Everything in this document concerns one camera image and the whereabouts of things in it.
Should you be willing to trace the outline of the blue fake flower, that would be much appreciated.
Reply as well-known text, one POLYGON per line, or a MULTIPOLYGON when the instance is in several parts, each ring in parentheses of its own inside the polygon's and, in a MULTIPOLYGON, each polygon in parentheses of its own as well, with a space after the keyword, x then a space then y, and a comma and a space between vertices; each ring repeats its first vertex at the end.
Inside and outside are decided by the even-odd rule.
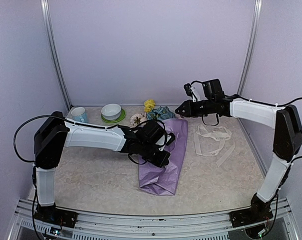
POLYGON ((169 109, 168 106, 160 106, 154 108, 150 112, 146 113, 147 120, 166 120, 166 119, 175 119, 176 115, 169 109))

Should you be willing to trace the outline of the yellow fake flower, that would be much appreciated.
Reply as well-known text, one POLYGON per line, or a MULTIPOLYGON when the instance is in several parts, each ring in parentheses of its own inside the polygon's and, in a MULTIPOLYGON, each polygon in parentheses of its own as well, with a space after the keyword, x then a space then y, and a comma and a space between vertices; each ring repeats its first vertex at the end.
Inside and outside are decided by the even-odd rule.
POLYGON ((144 101, 144 112, 149 113, 155 108, 155 101, 153 99, 148 99, 144 101))

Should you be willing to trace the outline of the cream printed ribbon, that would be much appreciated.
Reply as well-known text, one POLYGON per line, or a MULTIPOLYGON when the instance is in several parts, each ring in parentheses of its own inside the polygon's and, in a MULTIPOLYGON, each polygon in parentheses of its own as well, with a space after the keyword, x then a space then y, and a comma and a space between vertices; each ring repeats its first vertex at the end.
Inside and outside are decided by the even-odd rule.
POLYGON ((206 128, 198 125, 193 130, 195 152, 198 156, 212 158, 221 167, 235 150, 232 132, 221 126, 206 128))

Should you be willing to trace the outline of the green plate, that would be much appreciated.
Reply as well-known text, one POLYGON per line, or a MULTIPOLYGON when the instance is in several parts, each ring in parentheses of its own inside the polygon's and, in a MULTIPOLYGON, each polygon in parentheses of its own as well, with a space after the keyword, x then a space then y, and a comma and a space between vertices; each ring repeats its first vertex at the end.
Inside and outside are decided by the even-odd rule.
POLYGON ((125 116, 126 116, 126 112, 124 109, 122 109, 119 117, 116 119, 113 119, 113 120, 106 119, 102 114, 101 114, 101 119, 108 124, 109 123, 112 124, 112 123, 118 123, 118 122, 122 121, 125 118, 125 116))

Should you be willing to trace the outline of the white ceramic bowl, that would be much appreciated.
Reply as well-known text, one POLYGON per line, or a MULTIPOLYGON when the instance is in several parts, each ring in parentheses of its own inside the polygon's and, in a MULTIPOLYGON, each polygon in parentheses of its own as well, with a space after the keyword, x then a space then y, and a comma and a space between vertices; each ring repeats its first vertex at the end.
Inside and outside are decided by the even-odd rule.
POLYGON ((116 103, 105 105, 101 109, 102 117, 106 120, 116 120, 121 114, 122 108, 116 103))

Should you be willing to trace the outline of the pink fake rose stems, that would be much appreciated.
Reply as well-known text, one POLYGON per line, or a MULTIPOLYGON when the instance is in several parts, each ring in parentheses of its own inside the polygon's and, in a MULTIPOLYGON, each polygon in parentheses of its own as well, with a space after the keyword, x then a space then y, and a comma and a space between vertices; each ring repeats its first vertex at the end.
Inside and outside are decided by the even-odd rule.
POLYGON ((131 116, 130 118, 130 124, 132 126, 137 126, 142 122, 145 122, 147 120, 146 113, 137 113, 131 116))

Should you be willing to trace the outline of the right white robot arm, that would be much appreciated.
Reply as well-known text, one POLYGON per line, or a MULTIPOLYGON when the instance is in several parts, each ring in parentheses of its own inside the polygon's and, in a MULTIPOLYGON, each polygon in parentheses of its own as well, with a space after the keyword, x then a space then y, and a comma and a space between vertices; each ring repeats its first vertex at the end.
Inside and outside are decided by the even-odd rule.
POLYGON ((205 100, 201 100, 193 84, 185 84, 184 90, 191 97, 175 112, 183 117, 233 117, 250 120, 274 130, 272 160, 264 182, 252 197, 247 218, 257 222, 269 211, 270 203, 288 178, 294 157, 302 145, 302 125, 296 106, 291 104, 267 104, 249 100, 240 95, 225 95, 220 81, 201 82, 205 100))

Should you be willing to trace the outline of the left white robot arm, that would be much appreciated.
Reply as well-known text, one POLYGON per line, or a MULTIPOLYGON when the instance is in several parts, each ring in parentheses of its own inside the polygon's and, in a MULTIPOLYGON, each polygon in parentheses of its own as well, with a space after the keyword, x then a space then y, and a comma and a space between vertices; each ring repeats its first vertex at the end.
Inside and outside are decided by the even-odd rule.
POLYGON ((125 125, 102 126, 75 121, 55 111, 46 116, 34 136, 35 180, 38 212, 49 222, 61 217, 55 201, 55 171, 65 149, 93 148, 111 150, 142 158, 162 168, 169 164, 170 153, 165 150, 175 141, 175 135, 168 132, 163 122, 147 120, 136 127, 125 125))

